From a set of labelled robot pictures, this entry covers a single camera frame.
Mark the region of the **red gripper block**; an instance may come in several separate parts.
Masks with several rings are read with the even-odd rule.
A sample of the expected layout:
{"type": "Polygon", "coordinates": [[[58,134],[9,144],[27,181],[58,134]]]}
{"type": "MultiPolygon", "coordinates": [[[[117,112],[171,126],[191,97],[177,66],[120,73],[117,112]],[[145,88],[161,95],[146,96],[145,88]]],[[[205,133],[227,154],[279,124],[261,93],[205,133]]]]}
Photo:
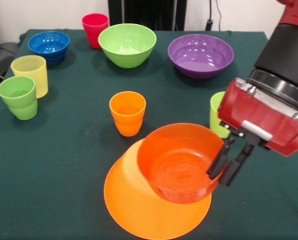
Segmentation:
{"type": "MultiPolygon", "coordinates": [[[[298,119],[293,118],[297,111],[270,96],[260,89],[254,94],[248,92],[250,83],[240,78],[228,85],[218,109],[218,117],[234,129],[244,128],[260,137],[265,146],[283,156],[298,151],[298,119]]],[[[228,162],[228,152],[237,139],[230,134],[206,171],[214,180],[228,162]]],[[[222,186],[230,186],[245,160],[251,155],[259,140],[248,141],[238,156],[231,160],[220,180],[222,186]]]]}

